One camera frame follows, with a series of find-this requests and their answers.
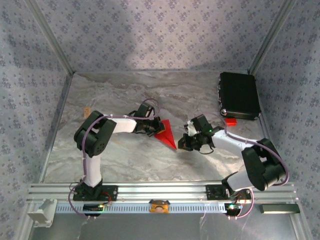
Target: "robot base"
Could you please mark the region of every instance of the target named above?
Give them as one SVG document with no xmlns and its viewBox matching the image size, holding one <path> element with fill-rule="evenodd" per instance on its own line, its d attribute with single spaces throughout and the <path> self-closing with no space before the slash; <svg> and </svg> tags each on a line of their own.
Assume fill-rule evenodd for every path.
<svg viewBox="0 0 320 240">
<path fill-rule="evenodd" d="M 102 201 L 109 202 L 109 196 L 111 201 L 116 201 L 118 196 L 117 185 L 102 185 L 102 180 L 97 186 L 91 187 L 84 182 L 75 188 L 73 200 L 74 201 Z"/>
</svg>

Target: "black case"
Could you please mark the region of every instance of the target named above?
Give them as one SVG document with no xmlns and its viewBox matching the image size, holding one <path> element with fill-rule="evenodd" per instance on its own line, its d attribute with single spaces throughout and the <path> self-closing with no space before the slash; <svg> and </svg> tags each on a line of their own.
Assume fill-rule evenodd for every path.
<svg viewBox="0 0 320 240">
<path fill-rule="evenodd" d="M 232 72 L 220 74 L 218 83 L 220 114 L 226 118 L 256 120 L 261 114 L 253 75 Z"/>
</svg>

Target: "patterned wallpaper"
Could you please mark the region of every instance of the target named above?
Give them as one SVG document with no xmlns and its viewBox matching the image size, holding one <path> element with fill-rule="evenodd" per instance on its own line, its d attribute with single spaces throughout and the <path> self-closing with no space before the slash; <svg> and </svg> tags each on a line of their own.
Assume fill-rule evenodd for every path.
<svg viewBox="0 0 320 240">
<path fill-rule="evenodd" d="M 0 4 L 0 239 L 38 182 L 66 73 L 25 3 Z"/>
<path fill-rule="evenodd" d="M 282 0 L 37 0 L 75 71 L 246 70 Z"/>
<path fill-rule="evenodd" d="M 273 139 L 320 239 L 320 1 L 298 0 L 256 78 Z"/>
</svg>

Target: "red object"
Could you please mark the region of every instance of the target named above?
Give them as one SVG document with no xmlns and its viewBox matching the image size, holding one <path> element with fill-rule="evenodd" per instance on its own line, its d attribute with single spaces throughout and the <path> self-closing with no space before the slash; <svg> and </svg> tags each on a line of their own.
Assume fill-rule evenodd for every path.
<svg viewBox="0 0 320 240">
<path fill-rule="evenodd" d="M 226 118 L 225 122 L 228 126 L 236 126 L 237 125 L 237 119 L 236 118 Z"/>
<path fill-rule="evenodd" d="M 154 135 L 155 138 L 168 145 L 169 147 L 177 150 L 169 119 L 162 120 L 161 122 L 163 123 L 165 130 Z"/>
</svg>

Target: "marble surface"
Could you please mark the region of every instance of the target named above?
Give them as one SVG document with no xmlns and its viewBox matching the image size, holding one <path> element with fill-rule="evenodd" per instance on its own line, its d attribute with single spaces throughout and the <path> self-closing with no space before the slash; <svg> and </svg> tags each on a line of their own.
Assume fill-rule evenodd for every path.
<svg viewBox="0 0 320 240">
<path fill-rule="evenodd" d="M 176 144 L 184 124 L 204 114 L 215 126 L 222 126 L 218 112 L 214 71 L 141 71 L 125 73 L 75 74 L 67 96 L 44 182 L 78 181 L 83 175 L 82 153 L 73 140 L 84 118 L 84 108 L 104 114 L 124 115 L 137 110 L 146 98 L 161 104 L 160 117 L 169 119 Z M 251 139 L 263 137 L 258 121 L 238 120 L 230 132 Z M 202 152 L 209 151 L 203 147 Z M 210 155 L 197 151 L 172 150 L 155 137 L 141 134 L 113 134 L 101 157 L 104 182 L 220 180 L 244 168 L 242 159 L 226 150 Z"/>
</svg>

